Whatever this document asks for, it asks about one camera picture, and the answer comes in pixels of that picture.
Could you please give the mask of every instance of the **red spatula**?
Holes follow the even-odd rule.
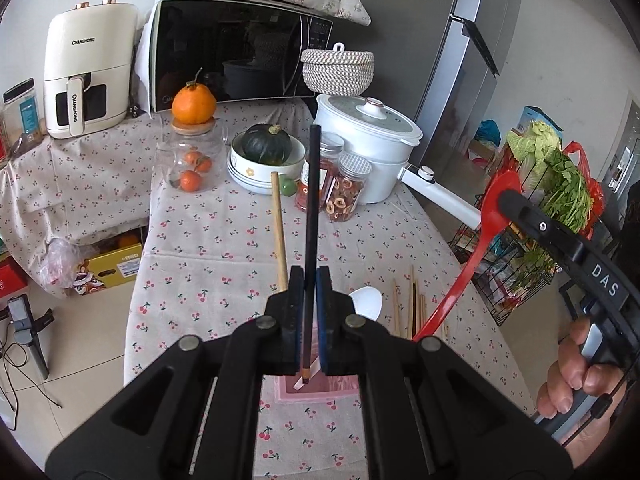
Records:
[[[498,197],[506,189],[515,189],[517,192],[522,190],[520,179],[515,171],[506,171],[496,177],[487,190],[480,207],[480,240],[478,245],[465,266],[462,267],[462,272],[447,295],[435,312],[431,314],[427,323],[420,329],[420,332],[414,336],[414,341],[420,341],[423,337],[433,335],[436,332],[471,281],[491,241],[510,224],[510,221],[498,211]]]

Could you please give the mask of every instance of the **human hand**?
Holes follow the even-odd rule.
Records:
[[[587,340],[591,323],[583,317],[574,321],[569,328],[569,336],[560,343],[558,361],[553,363],[546,375],[546,383],[540,387],[536,402],[538,412],[546,418],[553,418],[558,412],[567,413],[574,402],[574,390],[584,389],[590,396],[609,394],[623,376],[620,368],[610,365],[588,366],[580,354],[579,345]],[[613,398],[611,407],[602,418],[596,418],[567,445],[574,467],[578,467],[593,453],[609,431],[614,410],[625,395],[623,385]],[[567,438],[582,423],[573,428]]]

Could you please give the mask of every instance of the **table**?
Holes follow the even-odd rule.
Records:
[[[293,198],[283,197],[283,209],[287,263],[303,265],[305,214],[294,207]],[[263,313],[277,288],[272,225],[271,197],[245,191],[224,172],[215,190],[195,195],[178,192],[154,173],[149,235],[127,324],[126,383],[181,336],[225,336]],[[403,184],[385,202],[361,206],[348,222],[330,224],[322,214],[318,263],[330,267],[335,290],[377,287],[383,294],[379,320],[390,328],[394,277],[406,327],[410,266],[427,292],[430,311],[460,272],[442,236]],[[446,342],[532,413],[520,371],[473,286],[446,326]],[[266,378],[261,399],[256,476],[305,472],[305,480],[366,477],[357,396],[279,404],[273,378]]]
[[[302,130],[311,121],[300,99],[224,103],[215,117],[231,135],[255,123]],[[0,171],[0,237],[42,288],[63,295],[39,275],[54,238],[89,245],[147,224],[156,144],[169,124],[170,114],[145,114],[76,139],[46,137]]]

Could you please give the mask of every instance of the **green object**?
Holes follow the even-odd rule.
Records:
[[[561,147],[556,131],[544,121],[533,121],[527,132],[520,136],[515,132],[506,135],[511,153],[520,162],[518,175],[524,191],[536,189],[545,176],[546,158]]]
[[[546,157],[549,171],[542,184],[545,199],[542,211],[549,217],[562,222],[577,233],[587,225],[593,198],[587,188],[584,175],[573,161],[560,150],[554,150]],[[516,284],[527,288],[541,272],[552,273],[556,264],[538,244],[524,255],[524,269],[516,276]]]
[[[254,124],[242,136],[244,156],[259,164],[282,166],[293,149],[291,137],[279,124]]]
[[[280,194],[284,196],[294,196],[298,191],[298,184],[296,181],[289,178],[287,175],[278,175],[278,181],[280,183]]]

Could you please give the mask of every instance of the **screw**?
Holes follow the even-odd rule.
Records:
[[[361,328],[366,323],[366,319],[362,316],[358,316],[358,314],[349,314],[346,318],[344,318],[344,322],[347,324],[349,328]]]
[[[185,352],[195,350],[198,346],[200,346],[200,338],[196,335],[186,335],[178,341],[178,347]]]
[[[427,352],[437,352],[442,346],[440,340],[432,335],[425,337],[420,344]]]
[[[276,320],[271,316],[260,316],[255,320],[255,323],[260,330],[268,330],[276,326]]]

